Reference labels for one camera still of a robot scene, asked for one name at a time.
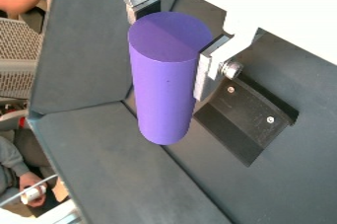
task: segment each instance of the purple cylinder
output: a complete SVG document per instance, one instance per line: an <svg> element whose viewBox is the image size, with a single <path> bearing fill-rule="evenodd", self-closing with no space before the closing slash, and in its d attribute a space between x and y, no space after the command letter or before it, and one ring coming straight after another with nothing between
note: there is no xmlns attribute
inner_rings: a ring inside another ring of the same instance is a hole
<svg viewBox="0 0 337 224"><path fill-rule="evenodd" d="M131 27L139 126L156 144L173 144L188 131L199 51L211 41L207 26L176 12L148 15Z"/></svg>

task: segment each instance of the mesh chair back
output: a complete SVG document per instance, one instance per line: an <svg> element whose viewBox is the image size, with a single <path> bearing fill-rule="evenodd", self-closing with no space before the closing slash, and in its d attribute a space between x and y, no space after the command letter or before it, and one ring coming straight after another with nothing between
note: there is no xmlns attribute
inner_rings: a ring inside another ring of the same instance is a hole
<svg viewBox="0 0 337 224"><path fill-rule="evenodd" d="M0 97L29 99L43 36L0 18Z"/></svg>

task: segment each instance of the white bracket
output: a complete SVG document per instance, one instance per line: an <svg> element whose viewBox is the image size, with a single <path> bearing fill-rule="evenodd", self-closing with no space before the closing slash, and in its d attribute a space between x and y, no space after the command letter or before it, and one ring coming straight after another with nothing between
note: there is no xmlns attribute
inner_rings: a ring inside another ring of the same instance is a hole
<svg viewBox="0 0 337 224"><path fill-rule="evenodd" d="M224 31L235 35L212 53L211 53L211 67L208 77L216 79L219 74L219 65L248 48L255 40L259 27L241 18L239 13L228 12L224 23Z"/></svg>

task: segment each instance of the bolt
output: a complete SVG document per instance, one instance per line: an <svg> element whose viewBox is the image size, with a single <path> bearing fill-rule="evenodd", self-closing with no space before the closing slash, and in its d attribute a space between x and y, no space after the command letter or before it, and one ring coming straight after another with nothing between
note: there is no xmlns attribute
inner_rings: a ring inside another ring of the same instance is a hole
<svg viewBox="0 0 337 224"><path fill-rule="evenodd" d="M269 117L268 117L268 123L269 123L269 124L273 124L275 121L276 121L276 119L275 119L272 116L269 116Z"/></svg>
<svg viewBox="0 0 337 224"><path fill-rule="evenodd" d="M233 86L231 86L231 87L227 89L227 91L228 91L231 94L233 94L233 93L236 92L236 88L235 88Z"/></svg>
<svg viewBox="0 0 337 224"><path fill-rule="evenodd" d="M220 64L220 73L229 79L235 79L241 73L244 65L233 60L228 60Z"/></svg>

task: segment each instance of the black mounting plate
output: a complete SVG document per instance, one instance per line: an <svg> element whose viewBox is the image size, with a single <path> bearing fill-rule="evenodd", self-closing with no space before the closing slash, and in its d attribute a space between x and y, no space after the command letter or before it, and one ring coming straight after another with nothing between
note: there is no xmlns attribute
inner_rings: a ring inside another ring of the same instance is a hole
<svg viewBox="0 0 337 224"><path fill-rule="evenodd" d="M297 110L244 74L223 81L193 115L247 166L297 116Z"/></svg>

